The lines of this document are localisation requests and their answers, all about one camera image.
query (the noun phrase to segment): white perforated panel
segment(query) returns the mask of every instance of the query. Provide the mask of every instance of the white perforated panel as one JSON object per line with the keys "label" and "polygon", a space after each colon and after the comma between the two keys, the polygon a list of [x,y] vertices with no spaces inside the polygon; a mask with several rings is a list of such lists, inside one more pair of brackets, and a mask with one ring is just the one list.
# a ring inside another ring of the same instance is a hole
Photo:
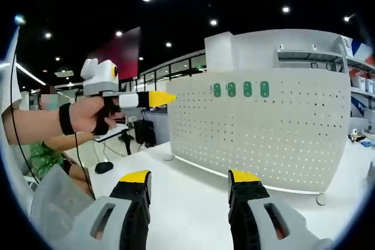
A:
{"label": "white perforated panel", "polygon": [[347,75],[309,69],[206,73],[171,81],[167,91],[177,95],[168,106],[174,155],[222,174],[249,171],[267,186],[328,188],[349,124]]}

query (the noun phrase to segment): black wrist strap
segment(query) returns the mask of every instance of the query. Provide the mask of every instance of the black wrist strap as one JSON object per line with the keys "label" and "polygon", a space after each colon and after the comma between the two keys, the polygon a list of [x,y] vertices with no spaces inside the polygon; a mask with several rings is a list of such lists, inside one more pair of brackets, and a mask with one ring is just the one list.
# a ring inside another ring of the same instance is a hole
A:
{"label": "black wrist strap", "polygon": [[69,108],[70,108],[70,103],[64,104],[59,108],[60,126],[64,135],[74,134],[73,127],[70,123]]}

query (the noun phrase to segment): green shirt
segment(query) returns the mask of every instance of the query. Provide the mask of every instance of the green shirt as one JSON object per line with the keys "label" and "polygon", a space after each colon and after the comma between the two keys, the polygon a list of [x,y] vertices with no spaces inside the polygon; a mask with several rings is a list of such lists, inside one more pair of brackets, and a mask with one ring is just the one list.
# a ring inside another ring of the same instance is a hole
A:
{"label": "green shirt", "polygon": [[30,144],[30,160],[36,177],[42,179],[53,165],[62,165],[64,157],[61,152],[47,147],[43,142]]}

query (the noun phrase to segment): yellow tip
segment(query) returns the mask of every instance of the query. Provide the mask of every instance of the yellow tip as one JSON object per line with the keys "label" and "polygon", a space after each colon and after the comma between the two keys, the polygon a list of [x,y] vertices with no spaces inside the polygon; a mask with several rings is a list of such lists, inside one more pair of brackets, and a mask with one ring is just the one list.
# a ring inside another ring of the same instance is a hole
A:
{"label": "yellow tip", "polygon": [[260,179],[256,175],[253,175],[249,172],[232,170],[232,173],[235,183],[241,183],[243,181],[260,181]]}
{"label": "yellow tip", "polygon": [[175,95],[172,95],[163,91],[149,91],[148,97],[149,97],[149,106],[151,108],[170,104],[177,98]]}
{"label": "yellow tip", "polygon": [[127,181],[128,183],[145,183],[148,172],[148,170],[143,170],[129,173],[122,177],[119,181]]}

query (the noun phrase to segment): white box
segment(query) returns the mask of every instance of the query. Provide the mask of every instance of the white box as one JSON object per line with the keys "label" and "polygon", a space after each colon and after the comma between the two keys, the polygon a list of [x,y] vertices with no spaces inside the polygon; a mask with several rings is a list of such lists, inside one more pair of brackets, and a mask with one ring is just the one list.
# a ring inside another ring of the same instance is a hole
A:
{"label": "white box", "polygon": [[365,86],[367,92],[374,93],[374,82],[372,80],[366,79]]}
{"label": "white box", "polygon": [[353,77],[352,83],[353,87],[358,88],[359,90],[365,91],[366,90],[366,79],[362,76]]}

